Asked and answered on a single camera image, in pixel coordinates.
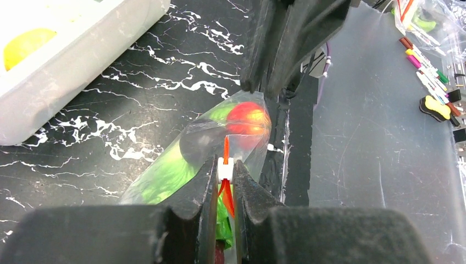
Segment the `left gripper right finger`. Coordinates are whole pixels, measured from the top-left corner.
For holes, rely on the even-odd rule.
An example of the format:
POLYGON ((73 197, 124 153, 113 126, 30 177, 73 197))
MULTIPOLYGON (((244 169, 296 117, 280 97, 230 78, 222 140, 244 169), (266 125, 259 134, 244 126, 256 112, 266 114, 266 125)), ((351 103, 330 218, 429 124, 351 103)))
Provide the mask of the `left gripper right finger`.
POLYGON ((397 211, 286 206, 241 161, 232 181, 239 263, 432 263, 415 227, 397 211))

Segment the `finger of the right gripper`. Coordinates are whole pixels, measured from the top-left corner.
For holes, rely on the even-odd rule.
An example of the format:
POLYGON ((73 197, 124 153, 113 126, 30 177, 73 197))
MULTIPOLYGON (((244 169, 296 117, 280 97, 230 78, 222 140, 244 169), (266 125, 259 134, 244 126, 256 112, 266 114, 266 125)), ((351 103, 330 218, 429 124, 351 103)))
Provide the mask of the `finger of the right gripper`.
POLYGON ((243 91, 260 90, 268 72, 273 37, 278 28, 282 9, 280 1, 252 1, 244 51, 245 66, 240 83, 243 91))
POLYGON ((351 1, 294 1, 266 63, 270 74, 265 96, 277 98, 297 73, 304 59, 321 47, 343 26, 351 1))

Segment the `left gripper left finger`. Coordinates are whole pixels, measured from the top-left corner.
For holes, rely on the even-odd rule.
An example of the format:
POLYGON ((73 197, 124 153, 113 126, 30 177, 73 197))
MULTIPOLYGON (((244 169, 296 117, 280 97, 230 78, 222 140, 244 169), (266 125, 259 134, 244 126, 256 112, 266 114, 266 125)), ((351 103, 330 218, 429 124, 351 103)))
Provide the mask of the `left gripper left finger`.
POLYGON ((17 225, 1 263, 214 263, 217 157, 156 205, 35 210, 17 225))

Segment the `green napa cabbage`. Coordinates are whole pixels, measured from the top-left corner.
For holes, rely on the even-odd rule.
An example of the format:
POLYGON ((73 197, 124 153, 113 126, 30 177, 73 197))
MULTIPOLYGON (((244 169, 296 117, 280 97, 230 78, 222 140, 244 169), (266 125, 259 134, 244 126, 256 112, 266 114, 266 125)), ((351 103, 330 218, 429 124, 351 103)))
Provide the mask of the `green napa cabbage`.
MULTIPOLYGON (((211 119, 225 127, 226 117, 235 106, 234 103, 215 106, 197 119, 211 119)), ((188 164, 180 152, 181 133, 127 188, 120 199, 121 204, 158 204, 197 174, 201 166, 194 167, 188 164)), ((219 147, 214 155, 221 155, 222 151, 223 146, 219 147)))

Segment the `clear zip top bag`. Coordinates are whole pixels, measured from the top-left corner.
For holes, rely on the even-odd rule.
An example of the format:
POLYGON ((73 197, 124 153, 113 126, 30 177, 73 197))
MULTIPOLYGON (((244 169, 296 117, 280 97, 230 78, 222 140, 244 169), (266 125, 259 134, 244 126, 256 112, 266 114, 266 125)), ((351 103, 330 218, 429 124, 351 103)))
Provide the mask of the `clear zip top bag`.
POLYGON ((268 211, 258 183, 271 130, 262 92, 237 92, 188 124, 124 192, 125 205, 158 205, 169 218, 156 263, 272 263, 268 211))

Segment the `red tomato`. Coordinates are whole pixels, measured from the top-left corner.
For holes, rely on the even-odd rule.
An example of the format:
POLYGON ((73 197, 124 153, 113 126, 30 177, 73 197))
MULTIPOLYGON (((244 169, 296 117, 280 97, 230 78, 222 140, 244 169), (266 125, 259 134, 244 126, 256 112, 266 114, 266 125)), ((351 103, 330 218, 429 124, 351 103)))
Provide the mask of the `red tomato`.
POLYGON ((270 125, 265 108, 254 102, 238 104, 226 117, 226 128, 233 134, 261 135, 270 125))

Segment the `dark purple fruit back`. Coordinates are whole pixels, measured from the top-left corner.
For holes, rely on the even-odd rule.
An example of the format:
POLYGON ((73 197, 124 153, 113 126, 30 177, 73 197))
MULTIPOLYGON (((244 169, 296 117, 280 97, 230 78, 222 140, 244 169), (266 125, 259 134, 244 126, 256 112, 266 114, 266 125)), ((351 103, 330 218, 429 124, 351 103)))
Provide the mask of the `dark purple fruit back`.
POLYGON ((180 152, 188 164, 201 166, 223 146, 226 135, 227 131, 220 123, 211 119, 197 119, 181 133, 180 152))

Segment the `white plastic bin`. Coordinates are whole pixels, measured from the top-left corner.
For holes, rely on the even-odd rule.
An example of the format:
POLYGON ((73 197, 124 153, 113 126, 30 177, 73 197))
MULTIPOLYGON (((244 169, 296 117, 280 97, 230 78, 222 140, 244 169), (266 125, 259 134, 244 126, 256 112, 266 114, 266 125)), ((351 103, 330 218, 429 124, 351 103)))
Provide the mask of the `white plastic bin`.
POLYGON ((169 8, 169 1, 1 1, 2 47, 31 29, 56 32, 1 69, 1 145, 31 137, 169 8))

